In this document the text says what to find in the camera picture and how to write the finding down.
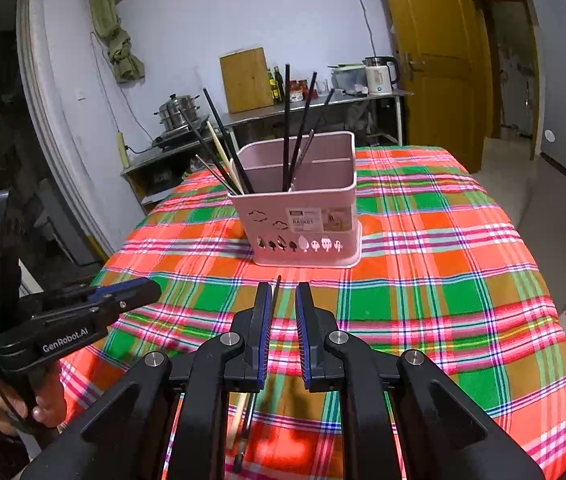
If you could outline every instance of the silver bolt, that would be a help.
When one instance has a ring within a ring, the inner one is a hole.
[[[335,345],[342,345],[343,343],[348,342],[348,339],[348,333],[343,332],[343,330],[335,330],[330,333],[330,341],[332,341]]]
[[[411,365],[418,366],[423,363],[425,357],[418,350],[408,350],[405,352],[405,360]]]
[[[221,334],[221,343],[223,343],[226,346],[232,346],[237,344],[241,339],[241,336],[239,336],[236,332],[225,332],[224,334]]]
[[[149,352],[149,354],[145,356],[144,361],[146,365],[155,367],[165,361],[165,356],[160,352]]]

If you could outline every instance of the tablecloth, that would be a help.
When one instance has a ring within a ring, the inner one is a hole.
[[[163,294],[63,360],[68,421],[146,352],[189,352],[228,330],[234,312],[252,306],[259,281],[281,274],[268,379],[241,478],[343,475],[337,394],[309,394],[300,377],[294,290],[301,281],[342,330],[373,348],[424,351],[546,478],[557,478],[566,468],[566,337],[518,232],[444,150],[372,148],[356,157],[363,238],[352,269],[257,266],[217,181],[196,173],[178,186],[95,280],[149,276]],[[228,465],[235,452],[227,450]]]

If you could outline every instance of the plastic storage basket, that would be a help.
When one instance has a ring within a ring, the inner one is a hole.
[[[307,136],[301,141],[301,151]],[[294,139],[290,140],[290,160]],[[354,134],[316,134],[293,191],[282,192],[283,139],[243,147],[239,156],[254,194],[230,195],[254,262],[281,267],[351,267],[361,259],[356,213]]]

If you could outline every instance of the yellow door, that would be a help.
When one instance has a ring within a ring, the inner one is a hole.
[[[401,60],[411,144],[442,146],[481,168],[486,70],[472,0],[388,0]]]

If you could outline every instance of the human hand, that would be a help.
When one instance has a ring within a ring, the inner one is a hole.
[[[28,407],[11,387],[1,382],[0,389],[21,417],[28,416]],[[67,403],[63,395],[63,384],[60,380],[60,365],[58,363],[47,371],[43,383],[35,389],[35,393],[36,406],[32,409],[32,418],[48,428],[57,427],[64,421],[67,413]],[[10,423],[7,413],[11,413],[11,410],[0,398],[0,432],[15,435],[16,429]]]

